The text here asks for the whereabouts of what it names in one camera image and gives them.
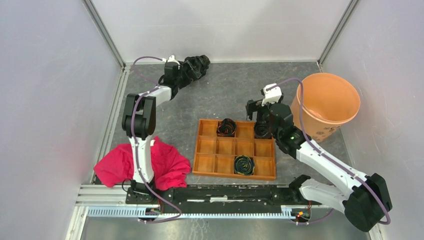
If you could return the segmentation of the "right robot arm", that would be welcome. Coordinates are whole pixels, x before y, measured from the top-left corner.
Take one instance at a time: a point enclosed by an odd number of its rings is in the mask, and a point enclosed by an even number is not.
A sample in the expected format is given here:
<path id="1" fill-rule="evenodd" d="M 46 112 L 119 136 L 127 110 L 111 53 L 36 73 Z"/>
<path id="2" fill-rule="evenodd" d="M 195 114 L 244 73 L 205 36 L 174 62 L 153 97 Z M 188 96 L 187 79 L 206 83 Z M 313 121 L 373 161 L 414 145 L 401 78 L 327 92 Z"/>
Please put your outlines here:
<path id="1" fill-rule="evenodd" d="M 388 225 L 393 208 L 386 180 L 379 174 L 368 175 L 337 159 L 310 136 L 294 125 L 288 105 L 281 102 L 248 100 L 246 117 L 265 124 L 278 148 L 293 159 L 304 163 L 331 184 L 323 184 L 309 176 L 296 178 L 289 189 L 289 199 L 295 204 L 318 202 L 345 215 L 358 230 L 369 232 L 377 224 Z"/>

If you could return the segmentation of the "orange trash bin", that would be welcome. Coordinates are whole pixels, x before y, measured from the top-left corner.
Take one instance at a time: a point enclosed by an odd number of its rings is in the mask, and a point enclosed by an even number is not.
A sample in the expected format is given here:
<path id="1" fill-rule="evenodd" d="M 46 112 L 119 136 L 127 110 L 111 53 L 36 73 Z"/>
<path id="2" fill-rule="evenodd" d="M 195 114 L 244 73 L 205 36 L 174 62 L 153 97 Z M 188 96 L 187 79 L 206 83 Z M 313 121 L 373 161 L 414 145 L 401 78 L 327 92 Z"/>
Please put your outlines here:
<path id="1" fill-rule="evenodd" d="M 314 73 L 302 81 L 303 107 L 300 107 L 301 87 L 298 86 L 290 109 L 293 122 L 301 128 L 300 113 L 307 135 L 323 142 L 359 112 L 361 99 L 347 80 L 331 73 Z"/>

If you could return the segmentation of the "black trash bag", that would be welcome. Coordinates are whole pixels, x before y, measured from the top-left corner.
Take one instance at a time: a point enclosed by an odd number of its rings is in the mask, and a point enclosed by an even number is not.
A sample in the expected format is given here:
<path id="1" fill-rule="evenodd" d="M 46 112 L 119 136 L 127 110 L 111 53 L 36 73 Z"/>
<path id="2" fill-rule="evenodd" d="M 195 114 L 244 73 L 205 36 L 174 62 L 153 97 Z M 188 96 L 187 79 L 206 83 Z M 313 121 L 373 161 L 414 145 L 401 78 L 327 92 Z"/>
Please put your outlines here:
<path id="1" fill-rule="evenodd" d="M 210 59 L 206 55 L 200 56 L 189 56 L 180 61 L 179 78 L 178 84 L 179 89 L 182 89 L 192 82 L 195 82 L 207 73 L 210 65 Z"/>

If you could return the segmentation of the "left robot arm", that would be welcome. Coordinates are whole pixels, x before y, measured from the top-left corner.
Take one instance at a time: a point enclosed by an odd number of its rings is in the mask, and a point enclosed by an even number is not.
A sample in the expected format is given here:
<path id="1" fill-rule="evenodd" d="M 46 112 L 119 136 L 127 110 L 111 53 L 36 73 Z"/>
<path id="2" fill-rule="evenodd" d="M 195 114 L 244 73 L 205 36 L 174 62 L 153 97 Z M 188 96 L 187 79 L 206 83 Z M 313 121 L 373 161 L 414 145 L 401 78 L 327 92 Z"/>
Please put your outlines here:
<path id="1" fill-rule="evenodd" d="M 133 157 L 131 189 L 145 204 L 153 203 L 157 190 L 152 187 L 151 140 L 156 129 L 157 106 L 172 100 L 183 87 L 183 62 L 167 60 L 158 84 L 143 93 L 126 96 L 122 129 L 129 138 Z"/>

